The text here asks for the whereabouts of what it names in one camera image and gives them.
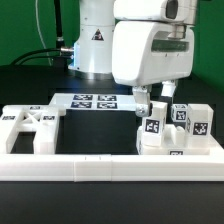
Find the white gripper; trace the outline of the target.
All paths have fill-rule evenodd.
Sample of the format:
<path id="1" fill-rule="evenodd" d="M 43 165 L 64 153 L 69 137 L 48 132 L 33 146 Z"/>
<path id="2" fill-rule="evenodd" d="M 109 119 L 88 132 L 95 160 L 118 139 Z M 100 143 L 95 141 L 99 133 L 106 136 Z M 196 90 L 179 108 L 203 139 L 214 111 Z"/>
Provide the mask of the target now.
<path id="1" fill-rule="evenodd" d="M 187 29 L 184 39 L 171 39 L 172 31 L 171 24 L 146 21 L 120 21 L 115 27 L 112 74 L 118 84 L 134 86 L 138 117 L 151 114 L 149 84 L 164 81 L 160 100 L 172 103 L 176 90 L 172 79 L 191 73 L 194 33 Z"/>

